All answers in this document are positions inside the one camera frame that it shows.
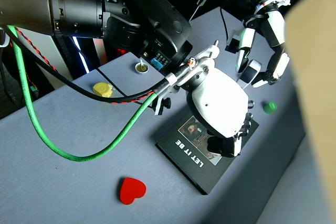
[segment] green bottle cap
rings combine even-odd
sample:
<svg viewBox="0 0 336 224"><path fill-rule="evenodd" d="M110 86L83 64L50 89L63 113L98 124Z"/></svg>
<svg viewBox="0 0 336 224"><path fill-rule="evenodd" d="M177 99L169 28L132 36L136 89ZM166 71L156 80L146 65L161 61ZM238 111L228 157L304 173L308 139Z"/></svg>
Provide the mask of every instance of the green bottle cap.
<svg viewBox="0 0 336 224"><path fill-rule="evenodd" d="M278 109L278 105L276 104L276 102L269 102L264 106L264 111L267 114L271 114L274 111L276 111Z"/></svg>

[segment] robotic hand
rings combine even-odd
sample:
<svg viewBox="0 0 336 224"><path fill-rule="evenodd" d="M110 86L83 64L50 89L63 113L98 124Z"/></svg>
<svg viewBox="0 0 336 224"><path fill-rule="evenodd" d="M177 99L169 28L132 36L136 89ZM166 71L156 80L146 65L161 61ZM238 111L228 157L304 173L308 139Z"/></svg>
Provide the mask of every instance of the robotic hand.
<svg viewBox="0 0 336 224"><path fill-rule="evenodd" d="M244 29L235 31L230 37L226 50L237 52L236 71L241 73L237 82L242 88L250 83L254 88L267 83L273 85L281 79L289 63L285 51L285 20L278 9L290 5L290 0L248 0L247 3L254 12L245 17ZM265 72L260 72L260 62L248 59L257 28L274 51ZM240 36L239 46L236 46L236 35Z"/></svg>
<svg viewBox="0 0 336 224"><path fill-rule="evenodd" d="M167 0L0 0L0 10L0 26L102 38L143 57L165 75L159 99L179 87L188 91L188 105L213 135L210 151L240 153L251 121L248 96L215 68L218 41L190 58L190 24Z"/></svg>

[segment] small white cup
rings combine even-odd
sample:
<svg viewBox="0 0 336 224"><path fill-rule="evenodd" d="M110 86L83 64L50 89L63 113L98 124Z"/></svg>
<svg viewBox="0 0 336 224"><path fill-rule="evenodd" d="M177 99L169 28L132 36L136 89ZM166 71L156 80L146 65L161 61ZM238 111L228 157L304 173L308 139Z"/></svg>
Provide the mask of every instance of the small white cup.
<svg viewBox="0 0 336 224"><path fill-rule="evenodd" d="M145 71L142 71L142 70L141 70L141 63L140 63L140 62L137 63L137 64L135 64L135 70L136 70L136 72L137 72L138 74L144 74L144 73L147 73L148 70L149 70L149 66L148 66L147 63L144 63L144 62L143 62L142 64L143 64L144 67L146 67L146 70L145 70Z"/></svg>

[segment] book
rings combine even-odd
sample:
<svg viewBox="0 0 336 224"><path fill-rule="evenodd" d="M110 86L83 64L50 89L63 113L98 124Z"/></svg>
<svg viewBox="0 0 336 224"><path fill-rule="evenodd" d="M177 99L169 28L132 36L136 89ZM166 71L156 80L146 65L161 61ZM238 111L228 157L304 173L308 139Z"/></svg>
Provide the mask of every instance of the book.
<svg viewBox="0 0 336 224"><path fill-rule="evenodd" d="M251 121L249 134L242 139L242 149L259 126ZM157 142L157 147L204 195L209 194L235 158L222 157L207 150L206 127L187 113Z"/></svg>

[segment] blurry beige edge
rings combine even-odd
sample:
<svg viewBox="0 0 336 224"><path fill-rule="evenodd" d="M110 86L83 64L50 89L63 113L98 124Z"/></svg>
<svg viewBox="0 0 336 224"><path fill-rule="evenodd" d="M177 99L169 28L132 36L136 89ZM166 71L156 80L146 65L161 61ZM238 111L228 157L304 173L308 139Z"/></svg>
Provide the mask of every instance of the blurry beige edge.
<svg viewBox="0 0 336 224"><path fill-rule="evenodd" d="M302 0L286 16L286 43L321 180L336 220L336 1Z"/></svg>

